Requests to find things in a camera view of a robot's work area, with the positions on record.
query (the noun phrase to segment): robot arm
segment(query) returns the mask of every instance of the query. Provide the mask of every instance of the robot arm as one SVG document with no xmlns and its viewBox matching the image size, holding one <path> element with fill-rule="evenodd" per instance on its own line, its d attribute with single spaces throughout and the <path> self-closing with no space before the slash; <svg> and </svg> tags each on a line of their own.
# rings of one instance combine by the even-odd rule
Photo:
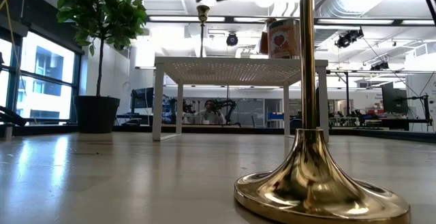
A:
<svg viewBox="0 0 436 224">
<path fill-rule="evenodd" d="M 230 109 L 229 109 L 228 113 L 226 114 L 226 116 L 224 118 L 225 118 L 225 123 L 227 125 L 232 124 L 230 119 L 231 119 L 231 116 L 232 116 L 232 113 L 233 113 L 234 109 L 236 108 L 236 102 L 234 100 L 231 100 L 231 99 L 228 99 L 228 100 L 225 100 L 225 101 L 217 101 L 217 100 L 215 100 L 214 104 L 215 104 L 215 109 L 216 110 L 220 110 L 220 109 L 222 109 L 224 107 L 230 106 Z"/>
</svg>

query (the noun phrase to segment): person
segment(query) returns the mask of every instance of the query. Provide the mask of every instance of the person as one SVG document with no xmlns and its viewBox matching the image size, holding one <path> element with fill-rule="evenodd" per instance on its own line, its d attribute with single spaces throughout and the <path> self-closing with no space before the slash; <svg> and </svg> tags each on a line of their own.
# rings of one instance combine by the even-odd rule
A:
<svg viewBox="0 0 436 224">
<path fill-rule="evenodd" d="M 210 125 L 225 125 L 224 115 L 216 109 L 213 100 L 207 100 L 204 103 L 204 108 L 205 110 L 200 111 L 202 124 L 207 124 L 205 121 L 208 121 Z"/>
</svg>

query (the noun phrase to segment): tree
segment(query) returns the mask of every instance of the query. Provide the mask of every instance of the tree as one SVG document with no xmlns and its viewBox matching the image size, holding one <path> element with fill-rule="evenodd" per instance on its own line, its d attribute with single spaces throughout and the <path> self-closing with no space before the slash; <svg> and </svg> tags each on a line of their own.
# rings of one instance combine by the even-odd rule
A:
<svg viewBox="0 0 436 224">
<path fill-rule="evenodd" d="M 57 7 L 58 21 L 75 22 L 75 40 L 80 46 L 89 46 L 91 55 L 95 39 L 101 40 L 96 94 L 100 96 L 104 42 L 123 50 L 130 46 L 130 39 L 143 34 L 146 12 L 142 0 L 58 0 Z"/>
</svg>

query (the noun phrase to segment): floor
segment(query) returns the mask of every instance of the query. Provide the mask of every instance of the floor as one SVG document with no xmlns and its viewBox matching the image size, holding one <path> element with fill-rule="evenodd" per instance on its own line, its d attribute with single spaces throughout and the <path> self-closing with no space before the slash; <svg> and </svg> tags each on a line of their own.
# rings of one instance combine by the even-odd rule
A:
<svg viewBox="0 0 436 224">
<path fill-rule="evenodd" d="M 48 135 L 0 142 L 0 223 L 270 223 L 235 204 L 233 183 L 273 170 L 279 135 Z M 331 137 L 350 176 L 402 195 L 413 224 L 434 223 L 436 144 Z"/>
</svg>

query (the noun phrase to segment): brass pole base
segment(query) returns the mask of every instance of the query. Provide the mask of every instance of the brass pole base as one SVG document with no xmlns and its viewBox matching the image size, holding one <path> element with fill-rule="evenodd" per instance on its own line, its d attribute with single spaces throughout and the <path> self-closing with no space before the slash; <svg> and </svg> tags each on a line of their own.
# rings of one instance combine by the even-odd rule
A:
<svg viewBox="0 0 436 224">
<path fill-rule="evenodd" d="M 319 129 L 299 129 L 285 162 L 273 172 L 239 178 L 234 196 L 247 209 L 282 223 L 410 224 L 406 201 L 339 169 Z"/>
</svg>

